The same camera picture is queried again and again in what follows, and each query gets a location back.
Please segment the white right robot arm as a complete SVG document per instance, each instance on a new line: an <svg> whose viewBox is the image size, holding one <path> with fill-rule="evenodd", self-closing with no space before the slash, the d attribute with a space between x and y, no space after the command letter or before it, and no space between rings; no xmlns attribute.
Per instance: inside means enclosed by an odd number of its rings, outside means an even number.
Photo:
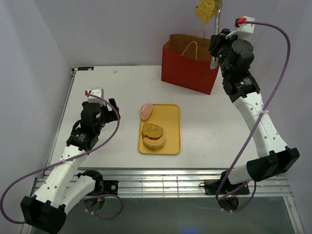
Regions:
<svg viewBox="0 0 312 234"><path fill-rule="evenodd" d="M257 159L222 173L221 190L231 194L244 182L260 182L286 173L299 159L299 151L290 148L276 130L260 88L249 72L253 46L240 32L223 29L211 37L209 52L219 59L225 93L246 122L258 155Z"/></svg>

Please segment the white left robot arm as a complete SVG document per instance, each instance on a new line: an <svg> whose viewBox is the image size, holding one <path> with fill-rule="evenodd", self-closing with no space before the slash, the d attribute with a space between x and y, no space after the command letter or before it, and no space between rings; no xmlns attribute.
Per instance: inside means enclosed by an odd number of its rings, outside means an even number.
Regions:
<svg viewBox="0 0 312 234"><path fill-rule="evenodd" d="M119 108L114 98L88 96L82 103L80 119L73 125L66 146L44 184L31 196L21 201L26 224L50 234L58 233L67 214L86 195L98 195L103 190L103 177L94 170L78 175L70 185L81 163L94 151L98 137L105 124L119 121Z"/></svg>

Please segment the stainless steel kitchen tongs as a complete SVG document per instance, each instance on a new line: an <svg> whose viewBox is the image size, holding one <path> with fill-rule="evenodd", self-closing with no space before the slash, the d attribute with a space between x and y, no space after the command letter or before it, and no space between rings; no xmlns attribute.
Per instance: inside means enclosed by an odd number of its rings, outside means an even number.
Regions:
<svg viewBox="0 0 312 234"><path fill-rule="evenodd" d="M214 34L217 35L219 34L219 26L220 26L221 9L222 9L223 0L216 0L215 3L216 5L215 5L215 14L214 14ZM218 58L212 57L210 68L213 70L217 68L217 66L218 66Z"/></svg>

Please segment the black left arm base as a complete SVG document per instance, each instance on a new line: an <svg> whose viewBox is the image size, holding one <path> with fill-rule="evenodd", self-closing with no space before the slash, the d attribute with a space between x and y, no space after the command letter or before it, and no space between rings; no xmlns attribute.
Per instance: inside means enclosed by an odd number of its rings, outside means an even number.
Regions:
<svg viewBox="0 0 312 234"><path fill-rule="evenodd" d="M100 185L100 195L117 195L118 194L118 180L103 180L99 183Z"/></svg>

